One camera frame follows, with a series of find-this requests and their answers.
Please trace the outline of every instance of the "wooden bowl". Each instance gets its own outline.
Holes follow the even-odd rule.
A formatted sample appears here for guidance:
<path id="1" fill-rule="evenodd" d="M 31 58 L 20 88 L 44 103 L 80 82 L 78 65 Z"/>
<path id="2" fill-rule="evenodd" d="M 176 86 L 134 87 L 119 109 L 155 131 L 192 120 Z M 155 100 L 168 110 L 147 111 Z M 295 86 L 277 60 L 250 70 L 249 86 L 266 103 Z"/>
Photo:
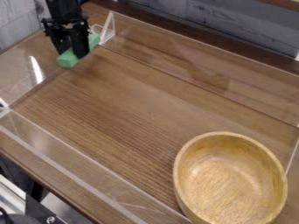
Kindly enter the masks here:
<path id="1" fill-rule="evenodd" d="M 283 166 L 266 146 L 239 134 L 195 137 L 172 175 L 179 205 L 197 224 L 266 224 L 286 204 Z"/>

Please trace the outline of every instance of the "bowl rim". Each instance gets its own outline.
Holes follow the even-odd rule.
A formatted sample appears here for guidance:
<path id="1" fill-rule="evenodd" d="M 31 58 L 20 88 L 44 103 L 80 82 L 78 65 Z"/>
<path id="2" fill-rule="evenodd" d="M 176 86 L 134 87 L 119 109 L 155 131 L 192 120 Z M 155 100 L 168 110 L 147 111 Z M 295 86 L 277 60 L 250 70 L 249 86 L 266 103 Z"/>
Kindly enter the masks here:
<path id="1" fill-rule="evenodd" d="M 274 154 L 274 152 L 258 140 L 253 139 L 249 136 L 243 136 L 243 135 L 241 135 L 238 133 L 234 133 L 234 132 L 230 132 L 230 131 L 213 131 L 213 132 L 209 132 L 206 134 L 202 134 L 202 135 L 197 136 L 192 140 L 190 140 L 187 142 L 187 144 L 182 147 L 182 149 L 180 149 L 180 151 L 179 151 L 179 153 L 176 155 L 175 162 L 174 162 L 174 168 L 172 168 L 172 182 L 174 182 L 175 196 L 176 196 L 176 198 L 180 197 L 179 199 L 176 199 L 178 202 L 180 201 L 184 204 L 184 206 L 187 207 L 187 209 L 192 212 L 194 216 L 197 216 L 199 219 L 202 219 L 207 223 L 211 223 L 213 220 L 207 220 L 207 218 L 202 214 L 198 215 L 191 210 L 191 208 L 187 206 L 186 198 L 183 196 L 183 189 L 180 188 L 180 185 L 179 185 L 179 173 L 178 173 L 178 171 L 179 171 L 179 165 L 180 165 L 180 162 L 182 162 L 183 154 L 190 149 L 190 146 L 195 142 L 198 142 L 199 140 L 202 140 L 203 138 L 213 137 L 213 136 L 239 137 L 239 138 L 250 141 L 261 150 L 265 151 L 265 153 L 273 159 L 273 161 L 275 163 L 275 166 L 277 166 L 277 169 L 278 169 L 279 174 L 281 174 L 279 177 L 281 177 L 282 183 L 283 183 L 283 195 L 282 195 L 282 200 L 279 201 L 279 206 L 270 213 L 270 215 L 266 216 L 266 218 L 263 218 L 263 220 L 259 223 L 257 223 L 257 224 L 267 224 L 267 223 L 271 223 L 274 221 L 274 219 L 277 218 L 277 216 L 281 214 L 281 212 L 282 212 L 282 210 L 283 210 L 283 208 L 286 206 L 287 193 L 289 193 L 289 184 L 287 184 L 286 170 L 285 170 L 285 168 L 282 166 L 282 163 L 281 163 L 279 159 L 277 158 L 277 155 Z"/>

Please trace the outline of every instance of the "wooden table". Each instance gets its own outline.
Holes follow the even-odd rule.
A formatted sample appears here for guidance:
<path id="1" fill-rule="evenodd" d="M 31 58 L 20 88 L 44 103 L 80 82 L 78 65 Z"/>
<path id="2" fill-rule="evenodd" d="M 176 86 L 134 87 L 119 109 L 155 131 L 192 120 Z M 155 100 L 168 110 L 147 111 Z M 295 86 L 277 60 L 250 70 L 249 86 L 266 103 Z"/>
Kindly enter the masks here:
<path id="1" fill-rule="evenodd" d="M 103 24 L 108 11 L 95 3 L 88 3 L 86 10 L 92 23 Z M 233 57 L 230 52 L 222 52 L 209 45 L 206 47 L 217 57 L 215 61 L 225 56 Z M 273 150 L 287 167 L 299 131 L 285 119 L 266 115 L 263 111 L 261 113 L 258 109 L 227 99 L 226 95 L 213 93 L 210 89 L 178 79 L 162 69 L 106 47 L 98 47 L 75 68 L 58 71 L 54 69 L 56 52 L 42 33 L 22 48 L 36 59 L 40 55 L 43 70 L 55 73 L 12 108 L 79 153 L 75 155 L 71 148 L 52 144 L 54 141 L 47 137 L 38 139 L 39 133 L 22 123 L 20 129 L 36 146 L 38 154 L 28 151 L 24 144 L 12 140 L 4 132 L 0 132 L 0 152 L 96 223 L 138 222 L 111 208 L 99 197 L 98 189 L 106 183 L 100 182 L 100 178 L 98 181 L 98 164 L 104 165 L 174 211 L 182 212 L 174 197 L 174 160 L 184 143 L 206 132 L 226 130 L 255 138 Z M 241 61 L 261 73 L 265 81 L 271 82 L 270 74 L 275 73 L 279 77 L 275 82 L 278 93 L 283 93 L 281 87 L 293 86 L 289 79 L 298 81 L 295 73 L 293 78 L 282 78 L 286 71 L 242 57 L 230 62 L 230 68 L 223 69 L 239 67 Z M 255 85 L 250 73 L 239 75 Z M 39 153 L 56 164 L 47 163 Z M 290 197 L 275 223 L 293 224 L 299 221 L 299 161 L 295 162 L 289 173 Z M 63 165 L 68 171 L 58 169 L 60 166 L 56 165 Z M 126 204 L 126 207 L 132 208 L 135 204 Z M 146 207 L 135 207 L 135 211 L 150 213 L 152 217 L 146 217 L 152 220 L 150 223 L 159 223 L 156 212 L 147 211 Z"/>

